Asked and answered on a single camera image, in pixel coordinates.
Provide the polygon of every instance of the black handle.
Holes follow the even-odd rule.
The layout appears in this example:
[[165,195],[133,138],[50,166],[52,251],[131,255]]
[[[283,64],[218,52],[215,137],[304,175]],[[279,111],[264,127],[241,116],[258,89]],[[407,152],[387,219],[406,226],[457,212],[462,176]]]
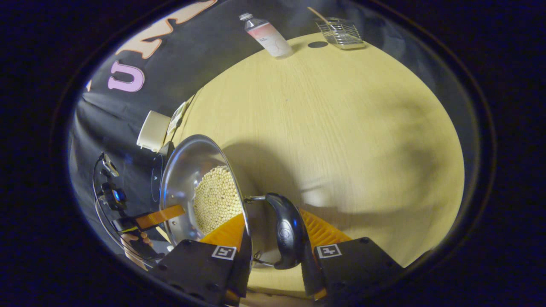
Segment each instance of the black handle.
[[153,250],[153,248],[149,244],[144,243],[144,239],[140,236],[140,231],[131,231],[128,233],[138,237],[138,240],[129,241],[129,243],[131,244],[131,247],[143,259],[148,261],[153,261],[153,260],[161,259],[165,255],[163,253],[160,253],[160,254],[156,253],[156,251]]
[[277,214],[277,246],[281,259],[275,263],[275,269],[290,269],[298,265],[303,258],[306,231],[300,211],[284,196],[268,193],[265,200]]

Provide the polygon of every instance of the orange strip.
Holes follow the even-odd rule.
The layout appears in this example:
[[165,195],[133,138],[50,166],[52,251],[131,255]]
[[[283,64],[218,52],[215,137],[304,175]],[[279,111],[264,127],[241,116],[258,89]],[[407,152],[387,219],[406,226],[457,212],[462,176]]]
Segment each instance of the orange strip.
[[176,205],[158,212],[141,216],[136,219],[136,223],[140,228],[146,229],[185,213],[186,212],[184,209],[182,209],[181,205]]
[[307,228],[307,234],[309,235],[309,241],[311,242],[313,253],[315,246],[341,243],[352,240],[348,235],[344,234],[342,231],[330,225],[320,217],[309,213],[302,208],[300,208],[300,213],[305,227]]
[[326,296],[326,289],[322,288],[319,292],[317,292],[317,294],[314,295],[314,299],[319,300],[325,296]]
[[225,297],[224,297],[224,300],[225,300],[225,303],[226,304],[229,304],[229,305],[235,305],[235,303],[238,303],[241,298],[235,294],[235,292],[233,292],[232,290],[228,289],[226,292],[225,292]]
[[244,231],[245,218],[242,213],[239,213],[202,238],[201,242],[222,246],[235,246],[237,250],[241,250],[241,240]]

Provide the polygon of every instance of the black fabric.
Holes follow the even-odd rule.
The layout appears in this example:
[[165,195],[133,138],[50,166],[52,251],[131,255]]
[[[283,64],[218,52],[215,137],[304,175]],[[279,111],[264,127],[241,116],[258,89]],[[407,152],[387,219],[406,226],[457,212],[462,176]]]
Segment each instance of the black fabric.
[[[91,91],[87,92],[82,84],[69,137],[70,177],[82,212],[111,249],[119,247],[107,237],[96,218],[91,190],[92,166],[100,152],[107,152],[120,169],[117,184],[127,192],[129,212],[156,211],[158,204],[150,195],[154,154],[136,145],[147,113],[153,110],[171,116],[214,77],[262,49],[245,33],[240,14],[249,12],[267,19],[286,39],[291,39],[319,32],[314,23],[316,17],[306,9],[309,5],[327,16],[355,22],[365,41],[404,64],[438,97],[461,141],[467,191],[478,165],[474,156],[478,152],[477,127],[472,121],[471,101],[447,66],[411,34],[349,1],[223,0],[180,25],[170,21],[173,32],[160,37],[163,42],[150,58],[142,59],[140,53],[132,51],[111,55],[91,76]],[[111,76],[127,78],[121,73],[110,73],[114,61],[144,72],[141,90],[108,89]],[[152,238],[161,239],[158,234],[152,234]]]

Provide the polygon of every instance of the wooden table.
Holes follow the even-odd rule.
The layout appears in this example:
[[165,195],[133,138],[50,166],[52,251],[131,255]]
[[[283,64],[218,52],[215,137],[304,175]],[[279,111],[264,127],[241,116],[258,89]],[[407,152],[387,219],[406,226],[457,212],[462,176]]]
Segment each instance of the wooden table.
[[[277,192],[403,267],[447,234],[461,202],[462,151],[448,114],[409,69],[374,46],[320,33],[295,54],[262,50],[195,95],[174,143],[212,138],[260,192]],[[253,269],[249,288],[303,296],[301,270]]]

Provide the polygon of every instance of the metal wire rack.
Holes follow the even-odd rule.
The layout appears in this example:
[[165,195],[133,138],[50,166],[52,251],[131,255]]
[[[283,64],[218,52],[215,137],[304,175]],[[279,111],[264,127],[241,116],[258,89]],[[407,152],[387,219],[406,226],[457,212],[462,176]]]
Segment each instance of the metal wire rack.
[[365,46],[360,38],[354,23],[339,18],[326,18],[328,23],[321,19],[316,20],[316,24],[326,41],[340,49],[354,49]]

